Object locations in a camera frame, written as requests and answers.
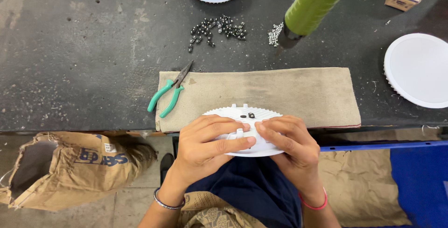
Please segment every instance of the shoe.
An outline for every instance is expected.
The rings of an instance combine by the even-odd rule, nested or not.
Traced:
[[[171,168],[171,165],[174,163],[174,157],[172,154],[166,154],[162,161],[160,162],[160,186],[162,186],[162,183],[165,180],[165,177],[167,175],[168,169]]]

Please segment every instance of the bracelet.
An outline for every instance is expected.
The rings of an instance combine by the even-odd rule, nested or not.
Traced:
[[[170,209],[170,210],[179,210],[179,209],[181,209],[185,205],[185,197],[184,197],[184,201],[182,202],[182,204],[177,206],[177,207],[168,206],[168,205],[162,203],[159,199],[157,199],[157,196],[156,196],[157,191],[159,191],[159,189],[160,189],[160,187],[158,187],[158,188],[156,188],[154,190],[154,195],[153,196],[154,196],[154,201],[156,201],[161,207],[167,208],[167,209]]]
[[[310,208],[312,210],[321,210],[321,209],[323,209],[323,208],[325,208],[327,206],[327,202],[328,202],[327,191],[325,191],[325,188],[323,188],[323,192],[325,193],[325,202],[323,203],[323,205],[321,207],[318,207],[318,208],[314,208],[314,207],[311,207],[310,205],[308,205],[303,200],[303,197],[302,197],[302,195],[300,195],[300,192],[299,192],[299,197],[300,197],[300,200],[302,201],[303,205],[305,205],[306,207],[308,207],[308,208]]]

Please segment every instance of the green plier handle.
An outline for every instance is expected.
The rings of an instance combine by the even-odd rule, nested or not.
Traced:
[[[151,101],[149,102],[149,106],[148,106],[148,111],[152,112],[152,110],[154,110],[154,107],[157,103],[157,101],[159,100],[159,98],[165,94],[165,92],[167,92],[168,90],[171,89],[171,85],[174,82],[171,79],[167,80],[167,84],[162,87],[160,90],[158,90],[154,96],[152,96]],[[174,94],[172,95],[171,101],[169,103],[169,105],[165,108],[165,110],[159,115],[159,117],[161,118],[165,118],[165,116],[171,112],[171,110],[174,108],[174,106],[177,103],[177,99],[179,98],[179,93],[184,89],[184,87],[181,85],[179,88],[174,89]]]

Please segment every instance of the hand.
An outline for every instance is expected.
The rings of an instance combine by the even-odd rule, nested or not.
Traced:
[[[271,158],[303,197],[310,201],[306,202],[314,203],[316,207],[322,205],[325,195],[317,170],[320,147],[308,133],[303,120],[294,116],[273,117],[256,122],[255,127],[261,137],[285,151]]]
[[[181,129],[179,151],[170,168],[171,177],[187,188],[192,183],[208,176],[233,158],[226,153],[236,152],[255,144],[254,137],[234,140],[216,140],[217,136],[250,129],[249,124],[217,115],[201,116]]]

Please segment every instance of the green tube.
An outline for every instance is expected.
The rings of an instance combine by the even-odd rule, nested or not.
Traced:
[[[284,16],[285,25],[299,36],[307,36],[339,0],[295,0]]]

